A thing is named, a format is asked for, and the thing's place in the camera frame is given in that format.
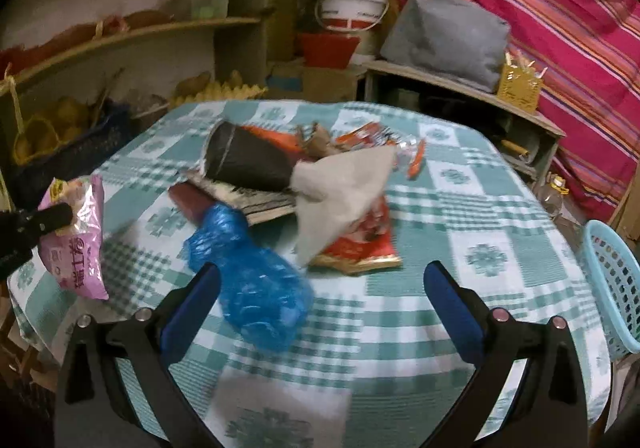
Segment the pink snack bag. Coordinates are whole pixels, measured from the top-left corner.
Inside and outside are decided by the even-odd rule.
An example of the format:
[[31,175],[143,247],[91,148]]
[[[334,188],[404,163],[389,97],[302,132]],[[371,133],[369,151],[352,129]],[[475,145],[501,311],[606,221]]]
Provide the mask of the pink snack bag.
[[39,209],[67,204],[73,213],[69,225],[40,240],[38,253],[42,264],[63,290],[76,295],[107,301],[102,275],[104,190],[99,175],[73,180],[53,179]]

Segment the blue plastic bag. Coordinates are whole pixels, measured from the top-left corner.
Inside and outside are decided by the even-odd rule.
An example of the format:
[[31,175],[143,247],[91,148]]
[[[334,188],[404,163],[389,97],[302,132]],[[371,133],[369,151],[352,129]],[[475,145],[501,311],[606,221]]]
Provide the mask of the blue plastic bag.
[[284,353],[304,326],[314,291],[297,269],[250,235],[244,214],[212,205],[186,240],[189,268],[215,265],[221,275],[219,301],[232,329],[258,350]]

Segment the black round container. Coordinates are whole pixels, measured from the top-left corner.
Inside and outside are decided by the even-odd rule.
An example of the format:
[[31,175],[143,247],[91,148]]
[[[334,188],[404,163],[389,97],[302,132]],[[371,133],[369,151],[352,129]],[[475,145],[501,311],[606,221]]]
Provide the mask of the black round container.
[[243,189],[283,192],[290,189],[294,163],[269,141],[224,119],[209,131],[201,174]]

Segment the black white patterned box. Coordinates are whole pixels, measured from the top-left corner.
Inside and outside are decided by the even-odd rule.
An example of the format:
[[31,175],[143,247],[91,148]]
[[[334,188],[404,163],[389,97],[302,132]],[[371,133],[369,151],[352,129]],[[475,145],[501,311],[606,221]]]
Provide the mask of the black white patterned box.
[[195,169],[186,169],[182,174],[191,185],[215,201],[242,212],[250,226],[295,213],[295,197],[292,194],[235,187],[226,182],[210,180]]

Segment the red snack wrapper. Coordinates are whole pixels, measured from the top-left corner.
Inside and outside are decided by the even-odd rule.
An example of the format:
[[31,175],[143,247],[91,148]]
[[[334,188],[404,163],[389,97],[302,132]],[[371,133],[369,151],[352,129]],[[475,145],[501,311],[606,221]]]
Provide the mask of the red snack wrapper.
[[393,227],[386,198],[381,195],[360,220],[314,257],[311,267],[329,268],[344,275],[398,268],[402,260],[393,243]]

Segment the white paper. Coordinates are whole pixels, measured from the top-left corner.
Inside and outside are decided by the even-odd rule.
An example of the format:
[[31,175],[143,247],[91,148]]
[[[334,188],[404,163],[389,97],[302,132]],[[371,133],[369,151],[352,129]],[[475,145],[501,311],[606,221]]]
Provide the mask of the white paper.
[[365,148],[298,162],[290,188],[295,193],[296,258],[307,266],[370,211],[394,168],[393,145]]

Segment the dark blue crate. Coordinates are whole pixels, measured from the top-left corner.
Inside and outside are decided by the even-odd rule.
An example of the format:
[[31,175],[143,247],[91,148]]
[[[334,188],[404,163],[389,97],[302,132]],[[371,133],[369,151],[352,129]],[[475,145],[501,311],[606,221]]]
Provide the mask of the dark blue crate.
[[6,163],[3,171],[13,203],[18,208],[37,206],[53,178],[70,180],[91,174],[137,134],[137,123],[124,106],[106,102],[98,125],[58,151],[24,166]]

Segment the light blue plastic basket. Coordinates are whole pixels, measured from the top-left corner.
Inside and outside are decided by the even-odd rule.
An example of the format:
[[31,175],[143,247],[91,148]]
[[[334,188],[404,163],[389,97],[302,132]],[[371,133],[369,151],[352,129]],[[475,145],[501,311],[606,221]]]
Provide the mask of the light blue plastic basket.
[[639,353],[639,264],[606,223],[589,220],[579,258],[592,287],[613,361]]

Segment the oil bottle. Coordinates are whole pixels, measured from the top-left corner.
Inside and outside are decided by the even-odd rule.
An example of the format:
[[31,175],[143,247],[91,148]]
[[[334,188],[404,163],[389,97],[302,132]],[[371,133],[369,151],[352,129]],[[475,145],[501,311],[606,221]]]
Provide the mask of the oil bottle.
[[561,214],[564,197],[569,192],[563,177],[548,174],[546,183],[538,190],[537,199],[551,220],[555,220]]

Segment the cardboard box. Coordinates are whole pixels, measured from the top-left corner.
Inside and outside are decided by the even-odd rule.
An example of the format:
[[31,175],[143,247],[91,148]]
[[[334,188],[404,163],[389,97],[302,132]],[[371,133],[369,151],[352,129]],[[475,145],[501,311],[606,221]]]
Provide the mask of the cardboard box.
[[338,68],[310,67],[302,60],[269,62],[266,99],[336,103],[359,100],[366,82],[363,66]]

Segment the brown crumpled paper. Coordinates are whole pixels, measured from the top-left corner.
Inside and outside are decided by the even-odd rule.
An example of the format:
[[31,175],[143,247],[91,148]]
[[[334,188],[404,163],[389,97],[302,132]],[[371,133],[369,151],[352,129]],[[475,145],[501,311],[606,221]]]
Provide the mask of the brown crumpled paper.
[[307,159],[312,161],[347,151],[344,145],[334,141],[329,131],[317,122],[311,124],[309,133],[306,133],[302,125],[297,125],[295,137],[299,148],[302,149]]

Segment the red plastic basin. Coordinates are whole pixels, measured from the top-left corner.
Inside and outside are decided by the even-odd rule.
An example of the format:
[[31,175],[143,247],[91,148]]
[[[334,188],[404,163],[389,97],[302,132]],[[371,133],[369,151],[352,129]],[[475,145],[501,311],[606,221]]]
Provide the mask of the red plastic basin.
[[360,38],[337,33],[300,33],[297,42],[306,66],[344,70],[349,66]]

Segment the grey pillow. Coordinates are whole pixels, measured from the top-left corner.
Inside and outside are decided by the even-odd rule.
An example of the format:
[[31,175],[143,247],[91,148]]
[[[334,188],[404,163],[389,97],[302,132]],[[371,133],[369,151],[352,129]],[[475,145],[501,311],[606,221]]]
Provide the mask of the grey pillow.
[[471,0],[408,0],[381,56],[493,93],[510,30],[503,18]]

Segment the white plastic bucket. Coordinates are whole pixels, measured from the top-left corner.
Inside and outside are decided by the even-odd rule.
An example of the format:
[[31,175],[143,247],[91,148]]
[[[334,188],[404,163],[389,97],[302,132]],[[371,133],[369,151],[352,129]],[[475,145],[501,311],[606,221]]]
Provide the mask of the white plastic bucket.
[[317,0],[314,15],[323,30],[359,38],[350,63],[362,65],[378,56],[378,26],[389,6],[388,0]]

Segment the pink striped curtain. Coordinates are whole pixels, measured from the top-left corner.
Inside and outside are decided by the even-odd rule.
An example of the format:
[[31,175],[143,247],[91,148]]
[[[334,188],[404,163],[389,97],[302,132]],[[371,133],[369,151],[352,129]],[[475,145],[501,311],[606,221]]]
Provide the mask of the pink striped curtain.
[[472,1],[546,72],[538,110],[565,133],[554,163],[584,214],[609,220],[639,160],[639,1]]

